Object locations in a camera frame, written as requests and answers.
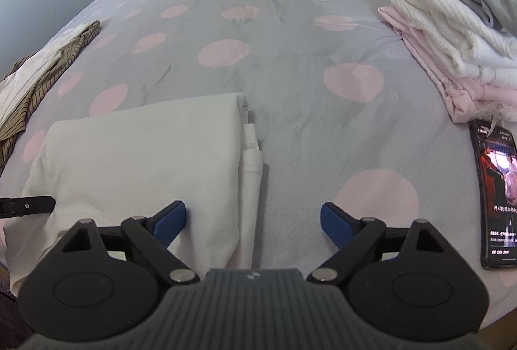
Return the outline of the white t-shirt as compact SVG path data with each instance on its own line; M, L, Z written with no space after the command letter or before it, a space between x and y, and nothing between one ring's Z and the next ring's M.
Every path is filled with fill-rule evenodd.
M199 275L251 267L263 155L243 93L166 101L48 130L23 188L49 214L5 226L12 292L80 219L100 227L180 200L187 225L170 250Z

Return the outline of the stack of folded clothes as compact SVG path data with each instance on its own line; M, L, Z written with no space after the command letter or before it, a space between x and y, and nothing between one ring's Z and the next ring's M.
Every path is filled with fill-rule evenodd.
M390 0L379 14L454 123L516 120L516 0Z

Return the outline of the brown striped garment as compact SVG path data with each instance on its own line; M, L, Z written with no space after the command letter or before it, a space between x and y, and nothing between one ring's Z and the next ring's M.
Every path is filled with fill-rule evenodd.
M88 46L101 32L102 24L96 20L89 23L89 27L72 40L62 50L62 56L48 71L46 71L35 83L35 85L24 96L23 100L10 114L4 124L1 124L1 166L5 167L15 148L17 139L27 128L28 121L38 108L46 94L51 90L63 73L69 69L72 63L78 58L82 50ZM17 61L7 76L13 74L25 63L28 55Z

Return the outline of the white garment under striped one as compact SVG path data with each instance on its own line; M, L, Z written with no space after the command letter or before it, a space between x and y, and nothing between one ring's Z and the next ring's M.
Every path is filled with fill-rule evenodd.
M5 123L37 80L57 63L62 56L63 48L80 36L89 26L87 23L82 23L64 31L1 82L1 124Z

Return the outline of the smartphone playing video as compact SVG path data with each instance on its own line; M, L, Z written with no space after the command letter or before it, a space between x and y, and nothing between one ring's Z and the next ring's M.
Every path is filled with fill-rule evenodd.
M516 266L516 143L489 122L470 123L481 203L481 264L487 270Z

